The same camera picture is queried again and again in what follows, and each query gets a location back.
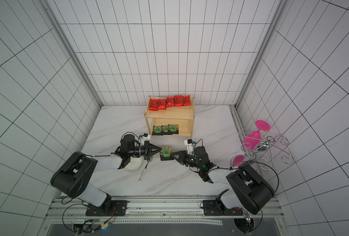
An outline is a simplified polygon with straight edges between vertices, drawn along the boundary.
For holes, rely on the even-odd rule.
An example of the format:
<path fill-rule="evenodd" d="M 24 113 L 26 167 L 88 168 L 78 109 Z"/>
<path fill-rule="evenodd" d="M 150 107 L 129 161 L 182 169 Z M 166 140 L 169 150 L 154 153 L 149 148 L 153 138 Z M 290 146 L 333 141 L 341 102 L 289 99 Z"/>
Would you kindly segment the green tea bag four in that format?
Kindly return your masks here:
<path fill-rule="evenodd" d="M 160 160 L 161 161 L 170 161 L 174 160 L 174 157 L 172 156 L 173 149 L 171 146 L 163 147 L 160 151 Z"/>

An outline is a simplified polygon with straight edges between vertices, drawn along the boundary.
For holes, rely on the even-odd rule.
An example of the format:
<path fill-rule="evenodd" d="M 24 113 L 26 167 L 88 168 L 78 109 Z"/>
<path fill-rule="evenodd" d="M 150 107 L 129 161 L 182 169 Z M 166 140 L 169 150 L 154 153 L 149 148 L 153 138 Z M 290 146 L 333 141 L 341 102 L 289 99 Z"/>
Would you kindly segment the green tea bag two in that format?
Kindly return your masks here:
<path fill-rule="evenodd" d="M 152 135 L 162 135 L 162 126 L 154 125 L 152 129 Z"/>

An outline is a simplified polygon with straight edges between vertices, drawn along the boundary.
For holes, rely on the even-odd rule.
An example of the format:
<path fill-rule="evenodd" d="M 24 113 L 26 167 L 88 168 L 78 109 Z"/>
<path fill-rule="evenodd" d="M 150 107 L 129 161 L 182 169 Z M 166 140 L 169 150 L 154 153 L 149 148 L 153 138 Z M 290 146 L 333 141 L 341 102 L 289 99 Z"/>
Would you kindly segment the green tea bag three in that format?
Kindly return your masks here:
<path fill-rule="evenodd" d="M 168 125 L 168 133 L 169 134 L 179 134 L 179 125 L 178 124 L 169 124 Z"/>

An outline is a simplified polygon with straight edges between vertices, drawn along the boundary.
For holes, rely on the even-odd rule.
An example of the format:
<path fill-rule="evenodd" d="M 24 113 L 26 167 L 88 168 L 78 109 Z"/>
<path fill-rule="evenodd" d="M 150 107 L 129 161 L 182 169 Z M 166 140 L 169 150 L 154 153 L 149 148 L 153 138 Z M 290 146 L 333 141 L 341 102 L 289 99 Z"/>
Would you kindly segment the green tea bag one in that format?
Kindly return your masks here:
<path fill-rule="evenodd" d="M 162 125 L 161 126 L 161 134 L 162 135 L 168 135 L 170 133 L 170 129 L 168 125 Z"/>

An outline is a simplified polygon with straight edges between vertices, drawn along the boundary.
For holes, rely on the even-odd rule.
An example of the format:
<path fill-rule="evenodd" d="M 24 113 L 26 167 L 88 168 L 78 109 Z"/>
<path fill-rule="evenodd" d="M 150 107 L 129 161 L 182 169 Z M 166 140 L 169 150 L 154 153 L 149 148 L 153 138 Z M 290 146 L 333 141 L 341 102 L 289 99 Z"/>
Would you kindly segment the red tea bag one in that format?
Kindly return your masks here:
<path fill-rule="evenodd" d="M 150 99 L 149 100 L 149 111 L 157 111 L 158 110 L 158 99 Z"/>

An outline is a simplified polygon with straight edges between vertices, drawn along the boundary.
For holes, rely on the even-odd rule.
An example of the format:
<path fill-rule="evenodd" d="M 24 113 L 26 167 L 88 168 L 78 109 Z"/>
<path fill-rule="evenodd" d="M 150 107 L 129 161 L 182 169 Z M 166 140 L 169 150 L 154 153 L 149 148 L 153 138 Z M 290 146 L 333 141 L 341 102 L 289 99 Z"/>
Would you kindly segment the red tea bag two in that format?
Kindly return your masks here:
<path fill-rule="evenodd" d="M 166 110 L 167 99 L 158 99 L 157 100 L 157 110 Z"/>

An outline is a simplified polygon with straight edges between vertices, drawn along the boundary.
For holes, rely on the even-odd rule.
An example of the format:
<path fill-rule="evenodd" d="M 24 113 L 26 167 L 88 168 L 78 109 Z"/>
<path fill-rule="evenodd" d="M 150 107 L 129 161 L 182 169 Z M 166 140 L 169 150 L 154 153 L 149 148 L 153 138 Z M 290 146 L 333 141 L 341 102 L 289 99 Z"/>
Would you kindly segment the red tea bag three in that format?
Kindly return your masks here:
<path fill-rule="evenodd" d="M 174 96 L 170 96 L 166 98 L 166 107 L 173 107 L 175 106 L 175 97 Z"/>

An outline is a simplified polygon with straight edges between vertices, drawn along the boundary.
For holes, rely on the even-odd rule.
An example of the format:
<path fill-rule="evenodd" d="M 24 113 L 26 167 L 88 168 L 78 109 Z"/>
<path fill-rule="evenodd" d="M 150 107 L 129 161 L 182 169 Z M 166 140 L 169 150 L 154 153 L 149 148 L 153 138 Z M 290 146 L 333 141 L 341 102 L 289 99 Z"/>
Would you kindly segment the red tea bag five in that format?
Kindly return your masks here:
<path fill-rule="evenodd" d="M 182 97 L 183 106 L 191 106 L 192 101 L 190 95 L 185 95 Z"/>

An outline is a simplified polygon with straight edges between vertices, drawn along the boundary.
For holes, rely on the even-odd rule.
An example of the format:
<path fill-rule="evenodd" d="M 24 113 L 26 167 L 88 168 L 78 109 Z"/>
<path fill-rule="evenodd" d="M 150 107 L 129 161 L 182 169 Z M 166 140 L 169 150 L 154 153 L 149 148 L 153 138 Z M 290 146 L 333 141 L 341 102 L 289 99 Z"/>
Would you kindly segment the red tea bag four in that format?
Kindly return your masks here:
<path fill-rule="evenodd" d="M 176 107 L 183 106 L 183 96 L 182 95 L 174 96 L 174 105 Z"/>

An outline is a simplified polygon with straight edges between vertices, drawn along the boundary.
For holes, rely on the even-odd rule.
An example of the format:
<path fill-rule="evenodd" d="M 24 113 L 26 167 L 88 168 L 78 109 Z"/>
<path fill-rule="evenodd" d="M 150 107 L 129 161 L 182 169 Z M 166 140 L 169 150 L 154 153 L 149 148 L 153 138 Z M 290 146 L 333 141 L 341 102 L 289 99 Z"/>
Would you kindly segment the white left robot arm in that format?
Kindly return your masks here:
<path fill-rule="evenodd" d="M 97 208 L 111 207 L 110 195 L 90 183 L 93 173 L 123 169 L 134 158 L 151 160 L 162 148 L 151 144 L 148 136 L 138 137 L 128 132 L 122 136 L 120 146 L 108 155 L 87 155 L 76 151 L 56 171 L 50 184 L 71 199 L 80 199 Z"/>

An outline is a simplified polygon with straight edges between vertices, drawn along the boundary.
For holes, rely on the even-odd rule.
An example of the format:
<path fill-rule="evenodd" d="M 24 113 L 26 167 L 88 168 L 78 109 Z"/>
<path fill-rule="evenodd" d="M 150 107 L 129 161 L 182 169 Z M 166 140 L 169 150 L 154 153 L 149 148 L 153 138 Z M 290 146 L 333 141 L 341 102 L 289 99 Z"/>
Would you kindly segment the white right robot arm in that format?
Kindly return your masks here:
<path fill-rule="evenodd" d="M 171 157 L 185 167 L 195 168 L 204 182 L 227 185 L 228 189 L 218 195 L 227 209 L 238 207 L 257 214 L 275 195 L 271 185 L 250 164 L 219 167 L 210 161 L 203 146 L 196 147 L 192 154 L 186 150 L 173 152 Z"/>

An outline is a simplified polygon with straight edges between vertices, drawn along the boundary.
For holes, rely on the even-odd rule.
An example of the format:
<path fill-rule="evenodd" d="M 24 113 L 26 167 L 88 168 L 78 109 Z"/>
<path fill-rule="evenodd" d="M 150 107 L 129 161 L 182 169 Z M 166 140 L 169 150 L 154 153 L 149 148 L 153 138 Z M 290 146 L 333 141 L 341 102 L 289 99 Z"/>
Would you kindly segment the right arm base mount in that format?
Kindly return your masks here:
<path fill-rule="evenodd" d="M 221 201 L 221 197 L 228 192 L 228 189 L 222 191 L 215 200 L 203 200 L 200 208 L 205 216 L 243 216 L 243 209 L 238 207 L 227 208 Z"/>

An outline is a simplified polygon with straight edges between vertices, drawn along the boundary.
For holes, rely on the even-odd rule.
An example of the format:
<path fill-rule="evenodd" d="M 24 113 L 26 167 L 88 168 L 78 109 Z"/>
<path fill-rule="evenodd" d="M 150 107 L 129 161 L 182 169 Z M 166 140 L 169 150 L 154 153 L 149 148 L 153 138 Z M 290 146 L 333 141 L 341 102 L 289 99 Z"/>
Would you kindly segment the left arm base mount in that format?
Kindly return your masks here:
<path fill-rule="evenodd" d="M 106 200 L 101 206 L 89 204 L 87 206 L 86 216 L 111 217 L 125 216 L 127 209 L 126 200 L 112 200 L 111 196 L 107 195 Z"/>

